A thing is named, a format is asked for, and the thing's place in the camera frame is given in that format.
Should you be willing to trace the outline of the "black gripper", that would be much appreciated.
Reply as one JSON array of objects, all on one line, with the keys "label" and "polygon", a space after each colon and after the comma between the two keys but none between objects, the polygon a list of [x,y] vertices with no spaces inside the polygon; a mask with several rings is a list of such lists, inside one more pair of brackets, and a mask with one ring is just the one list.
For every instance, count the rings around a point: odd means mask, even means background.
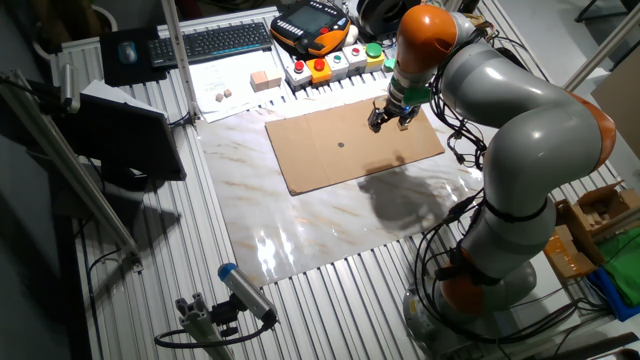
[{"label": "black gripper", "polygon": [[385,98],[382,108],[372,109],[368,116],[367,124],[371,131],[379,133],[381,126],[394,118],[398,118],[399,126],[407,126],[418,115],[419,111],[420,106],[404,106],[391,98]]}]

